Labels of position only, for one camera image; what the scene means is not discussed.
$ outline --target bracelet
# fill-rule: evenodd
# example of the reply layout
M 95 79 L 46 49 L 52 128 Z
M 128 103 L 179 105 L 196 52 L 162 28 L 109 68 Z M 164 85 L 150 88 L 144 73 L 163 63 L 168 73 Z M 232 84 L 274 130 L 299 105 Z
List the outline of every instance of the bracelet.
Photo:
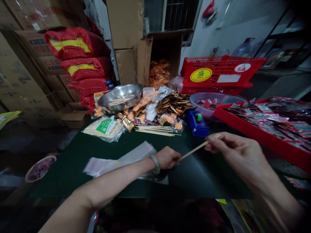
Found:
M 149 156 L 152 158 L 153 162 L 155 163 L 155 170 L 153 170 L 152 172 L 157 175 L 160 173 L 160 170 L 161 170 L 160 164 L 158 160 L 156 159 L 155 155 L 150 154 Z

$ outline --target person's right hand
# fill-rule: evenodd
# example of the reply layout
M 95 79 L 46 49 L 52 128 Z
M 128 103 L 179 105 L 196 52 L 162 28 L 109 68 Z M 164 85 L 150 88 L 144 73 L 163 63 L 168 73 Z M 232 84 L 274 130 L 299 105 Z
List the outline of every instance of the person's right hand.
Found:
M 221 152 L 248 186 L 267 193 L 269 185 L 278 180 L 278 176 L 266 160 L 259 143 L 227 132 L 218 134 L 218 138 L 214 137 L 215 134 L 206 137 L 210 143 L 205 146 L 205 150 L 212 153 Z

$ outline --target stainless steel bowl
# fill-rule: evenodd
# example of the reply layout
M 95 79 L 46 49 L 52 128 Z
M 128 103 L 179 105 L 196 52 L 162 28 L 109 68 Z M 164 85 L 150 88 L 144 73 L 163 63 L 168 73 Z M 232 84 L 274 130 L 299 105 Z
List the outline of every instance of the stainless steel bowl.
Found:
M 119 112 L 125 110 L 127 108 L 132 107 L 137 101 L 140 99 L 140 95 L 143 91 L 143 86 L 139 83 L 132 83 L 122 86 L 117 86 L 113 88 L 111 91 L 104 94 L 98 100 L 98 105 L 101 107 L 105 107 L 111 111 Z M 125 101 L 121 104 L 109 106 L 109 100 L 118 99 L 118 96 L 123 98 L 126 95 L 134 95 L 134 97 L 128 101 Z

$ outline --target red plastic basket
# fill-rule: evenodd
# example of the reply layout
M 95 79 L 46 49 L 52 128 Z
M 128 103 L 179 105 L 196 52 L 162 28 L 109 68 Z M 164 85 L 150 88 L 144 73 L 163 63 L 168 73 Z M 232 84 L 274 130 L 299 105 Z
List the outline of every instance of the red plastic basket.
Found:
M 264 103 L 266 101 L 267 99 L 256 100 L 255 103 Z M 299 149 L 224 110 L 224 108 L 230 106 L 231 104 L 216 108 L 213 116 L 239 130 L 248 137 L 255 139 L 263 146 L 269 148 L 293 165 L 300 167 L 305 172 L 311 172 L 311 153 Z
M 244 88 L 251 88 L 253 86 L 252 83 L 248 82 L 245 86 L 222 86 L 214 84 L 211 85 L 201 85 L 201 84 L 184 84 L 181 93 L 182 94 L 194 94 L 199 92 L 215 92 L 222 94 L 229 94 L 233 96 L 237 96 L 241 93 Z
M 245 86 L 265 58 L 213 56 L 185 58 L 181 69 L 184 84 Z

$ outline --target green table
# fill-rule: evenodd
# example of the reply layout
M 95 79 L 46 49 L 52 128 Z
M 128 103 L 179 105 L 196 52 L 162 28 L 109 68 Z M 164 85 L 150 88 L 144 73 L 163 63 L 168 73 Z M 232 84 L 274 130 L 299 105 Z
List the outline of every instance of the green table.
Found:
M 210 134 L 228 131 L 222 125 L 210 129 Z M 204 139 L 192 135 L 188 126 L 181 136 L 166 137 L 142 132 L 126 132 L 119 142 L 107 143 L 101 139 L 79 132 L 57 159 L 45 177 L 38 182 L 30 196 L 38 198 L 68 197 L 76 188 L 92 177 L 83 173 L 91 157 L 119 159 L 144 141 L 156 150 L 165 146 L 186 154 Z M 179 166 L 167 172 L 169 185 L 136 180 L 118 197 L 150 198 L 251 198 L 252 193 L 236 176 L 220 154 L 211 154 L 203 148 L 182 160 Z

